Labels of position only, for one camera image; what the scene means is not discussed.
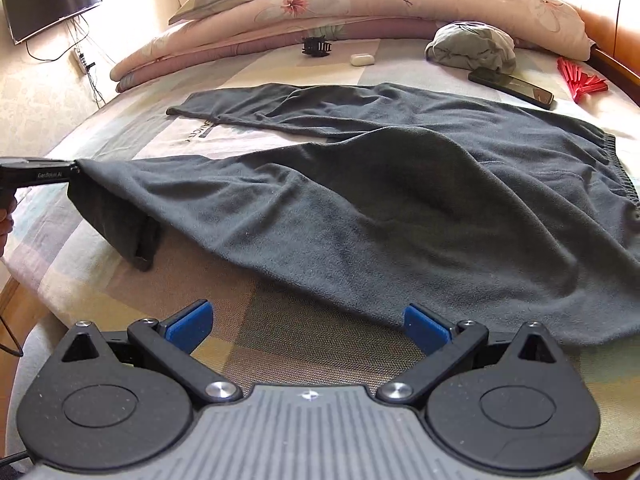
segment floral comforter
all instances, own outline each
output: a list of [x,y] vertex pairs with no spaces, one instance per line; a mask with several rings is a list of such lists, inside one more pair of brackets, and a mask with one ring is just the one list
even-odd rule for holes
[[[578,13],[560,0],[254,0],[170,28],[118,63],[111,78],[125,91],[194,64],[299,43],[304,34],[431,40],[434,23],[458,20],[488,23],[574,59],[589,59],[593,44]],[[148,67],[156,62],[161,68]]]

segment plaid bedsheet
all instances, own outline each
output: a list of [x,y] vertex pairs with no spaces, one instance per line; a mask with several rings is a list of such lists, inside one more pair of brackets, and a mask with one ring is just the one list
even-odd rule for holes
[[[376,56],[354,68],[351,54]],[[519,50],[514,74],[552,91],[556,111],[590,121],[618,138],[618,155],[640,190],[640,110],[619,90],[569,98],[556,58]],[[72,132],[49,155],[98,160],[203,154],[210,158],[285,146],[309,139],[267,130],[215,126],[168,117],[169,105],[195,91],[288,84],[385,81],[526,106],[470,83],[467,72],[429,64],[419,40],[344,41],[313,59],[299,46],[195,66],[119,96]],[[141,317],[164,318],[197,298],[216,308],[212,334],[194,355],[249,389],[255,382],[367,383],[375,389],[421,358],[401,333],[347,316],[205,253],[167,229],[150,272],[133,269],[83,221],[62,185],[24,190],[5,262],[12,274],[66,324],[94,320],[121,330]],[[567,349],[602,412],[602,429],[588,466],[616,470],[640,460],[640,338]]]

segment phone screen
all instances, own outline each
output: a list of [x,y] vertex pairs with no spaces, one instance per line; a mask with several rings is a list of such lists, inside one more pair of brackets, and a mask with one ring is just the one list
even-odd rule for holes
[[533,86],[526,81],[522,81],[521,79],[516,79],[511,77],[510,75],[500,74],[499,72],[494,72],[493,70],[482,70],[478,71],[478,75],[482,79],[487,79],[502,88],[508,88],[511,91],[515,91],[519,94],[526,95],[536,101],[539,101],[544,104],[551,104],[554,100],[554,95],[538,86]]

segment patterned wallpaper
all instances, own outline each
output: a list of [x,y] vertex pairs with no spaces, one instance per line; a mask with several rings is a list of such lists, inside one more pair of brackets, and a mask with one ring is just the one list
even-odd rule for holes
[[[86,13],[91,35],[118,60],[166,28],[177,0],[104,0]],[[25,45],[14,45],[0,4],[0,155],[45,155],[74,127],[97,110],[87,78],[71,54],[42,63],[31,59]],[[57,57],[71,43],[65,25],[29,41],[32,54]],[[98,88],[113,98],[111,64],[88,41],[82,50],[97,63]]]

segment fleece fabric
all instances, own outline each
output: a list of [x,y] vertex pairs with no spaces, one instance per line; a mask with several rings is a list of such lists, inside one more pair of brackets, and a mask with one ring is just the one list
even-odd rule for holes
[[638,196],[591,124],[396,84],[220,89],[167,113],[335,142],[80,161],[69,197],[141,268],[168,224],[397,327],[418,301],[502,332],[540,320],[564,344],[640,332]]

